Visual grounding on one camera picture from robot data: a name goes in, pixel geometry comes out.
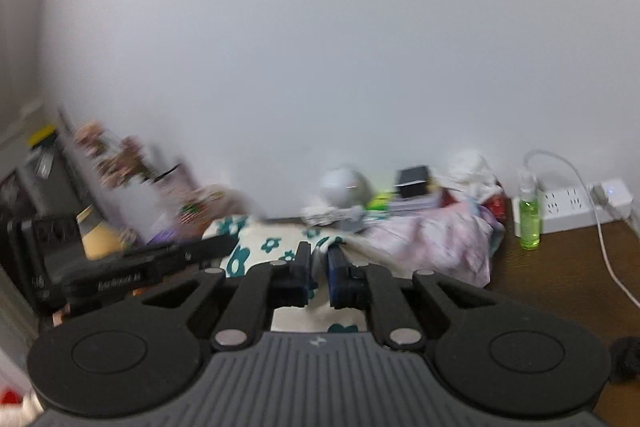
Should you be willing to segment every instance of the electrical socket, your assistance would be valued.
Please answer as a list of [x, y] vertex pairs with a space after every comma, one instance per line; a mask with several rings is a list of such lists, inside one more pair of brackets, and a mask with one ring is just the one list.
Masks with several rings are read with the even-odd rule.
[[[609, 197], [609, 204], [618, 211], [620, 216], [625, 219], [629, 217], [634, 198], [624, 182], [617, 178], [601, 184]], [[520, 237], [520, 198], [514, 198], [512, 205], [515, 233], [517, 237]], [[596, 224], [589, 198], [581, 186], [539, 191], [538, 206], [540, 208], [540, 233], [581, 229]], [[596, 204], [596, 212], [601, 223], [619, 219], [618, 216], [612, 216], [606, 208], [598, 204]]]

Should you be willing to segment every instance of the wooden table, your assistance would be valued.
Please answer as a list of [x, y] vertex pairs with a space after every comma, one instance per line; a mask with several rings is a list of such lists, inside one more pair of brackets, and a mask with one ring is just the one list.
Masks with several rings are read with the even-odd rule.
[[[621, 221], [602, 231], [614, 271], [640, 298], [638, 238]], [[620, 337], [640, 336], [640, 309], [609, 277], [595, 227], [543, 235], [537, 250], [526, 251], [508, 226], [488, 288], [574, 320], [606, 346]], [[595, 412], [611, 427], [640, 426], [640, 381], [607, 384]]]

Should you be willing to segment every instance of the power outlet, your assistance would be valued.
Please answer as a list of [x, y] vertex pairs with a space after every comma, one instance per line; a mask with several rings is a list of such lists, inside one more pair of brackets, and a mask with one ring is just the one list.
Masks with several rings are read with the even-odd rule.
[[[629, 217], [633, 196], [621, 179], [608, 180], [602, 183], [609, 203], [620, 216]], [[589, 198], [582, 187], [559, 188], [538, 193], [540, 207], [540, 232], [551, 233], [561, 230], [581, 229], [596, 224]], [[605, 208], [596, 205], [596, 212], [601, 223], [608, 223], [615, 218]], [[520, 198], [513, 199], [513, 220], [516, 236], [520, 237]]]

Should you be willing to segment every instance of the green liquid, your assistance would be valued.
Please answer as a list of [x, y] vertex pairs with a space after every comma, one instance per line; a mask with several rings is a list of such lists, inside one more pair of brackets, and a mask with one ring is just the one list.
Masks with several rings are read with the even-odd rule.
[[540, 210], [538, 200], [520, 200], [520, 246], [533, 250], [540, 244]]

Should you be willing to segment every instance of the silver screw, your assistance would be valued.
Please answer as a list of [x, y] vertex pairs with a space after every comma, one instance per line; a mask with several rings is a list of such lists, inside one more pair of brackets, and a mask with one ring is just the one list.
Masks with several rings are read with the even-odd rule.
[[408, 344], [420, 342], [422, 335], [420, 331], [414, 330], [414, 328], [398, 328], [391, 331], [389, 338], [399, 346], [407, 346]]
[[246, 341], [247, 336], [242, 330], [222, 330], [214, 338], [220, 346], [239, 346]]

